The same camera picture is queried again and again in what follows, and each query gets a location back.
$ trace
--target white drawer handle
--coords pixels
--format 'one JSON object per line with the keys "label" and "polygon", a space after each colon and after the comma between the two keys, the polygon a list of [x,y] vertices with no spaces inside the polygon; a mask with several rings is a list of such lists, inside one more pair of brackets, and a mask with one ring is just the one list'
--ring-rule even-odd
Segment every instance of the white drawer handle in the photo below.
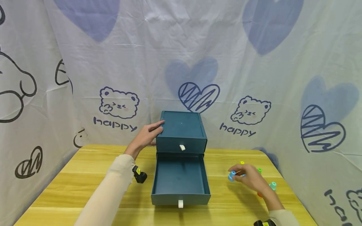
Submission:
{"label": "white drawer handle", "polygon": [[183,209],[183,208],[184,208],[184,201],[183,201],[183,200],[179,200],[179,201],[178,201],[178,208],[179,208],[179,209]]}

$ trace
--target wooden table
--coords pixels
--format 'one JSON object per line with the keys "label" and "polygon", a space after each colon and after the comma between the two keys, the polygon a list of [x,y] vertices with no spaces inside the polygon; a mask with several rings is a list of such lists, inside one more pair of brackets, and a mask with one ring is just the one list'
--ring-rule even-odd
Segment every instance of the wooden table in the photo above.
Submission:
{"label": "wooden table", "polygon": [[[104,178],[107,169],[125,146],[88,145],[81,148],[30,208],[16,226],[73,225],[88,199]],[[316,226],[293,191],[269,158],[257,150],[207,149],[205,165],[211,199],[207,206],[178,209],[153,206],[151,189],[155,172],[156,148],[145,148],[136,164],[148,175],[144,184],[134,182],[122,199],[113,225],[253,225],[268,218],[263,199],[241,183],[228,180],[228,168],[244,161],[262,168],[268,181],[277,183],[284,207],[294,213],[300,225]]]}

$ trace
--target white backdrop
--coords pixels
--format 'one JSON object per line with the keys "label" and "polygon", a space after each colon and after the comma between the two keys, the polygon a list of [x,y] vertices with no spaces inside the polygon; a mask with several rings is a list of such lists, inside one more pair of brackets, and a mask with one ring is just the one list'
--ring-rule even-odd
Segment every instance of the white backdrop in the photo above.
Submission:
{"label": "white backdrop", "polygon": [[362,224],[362,2],[0,6],[0,225],[79,147],[162,110],[201,112],[208,148],[265,152],[318,225]]}

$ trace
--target teal drawer box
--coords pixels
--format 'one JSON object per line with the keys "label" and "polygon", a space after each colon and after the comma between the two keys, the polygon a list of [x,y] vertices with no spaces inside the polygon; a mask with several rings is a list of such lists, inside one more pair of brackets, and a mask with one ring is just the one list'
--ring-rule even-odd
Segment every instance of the teal drawer box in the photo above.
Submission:
{"label": "teal drawer box", "polygon": [[194,112],[163,111],[163,132],[156,138],[157,152],[205,152],[207,137],[201,116]]}
{"label": "teal drawer box", "polygon": [[156,138],[152,204],[207,205],[211,197],[203,159],[207,137],[200,114],[163,111],[161,120],[165,123]]}

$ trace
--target hand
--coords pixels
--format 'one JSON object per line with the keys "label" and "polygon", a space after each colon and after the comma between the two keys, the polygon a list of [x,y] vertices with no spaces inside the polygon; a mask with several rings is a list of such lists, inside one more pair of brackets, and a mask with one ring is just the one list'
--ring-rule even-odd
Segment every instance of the hand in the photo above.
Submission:
{"label": "hand", "polygon": [[264,192],[271,189],[266,180],[261,176],[259,171],[255,168],[255,166],[249,164],[245,165],[236,164],[229,169],[229,172],[230,171],[236,172],[236,175],[233,176],[234,180],[243,183],[251,190],[263,194]]}
{"label": "hand", "polygon": [[163,131],[163,128],[160,126],[163,124],[165,120],[145,125],[139,131],[137,136],[133,139],[133,141],[128,145],[125,154],[128,154],[136,159],[139,152],[144,149],[147,145],[156,145],[156,142],[153,140],[156,138],[158,134]]}

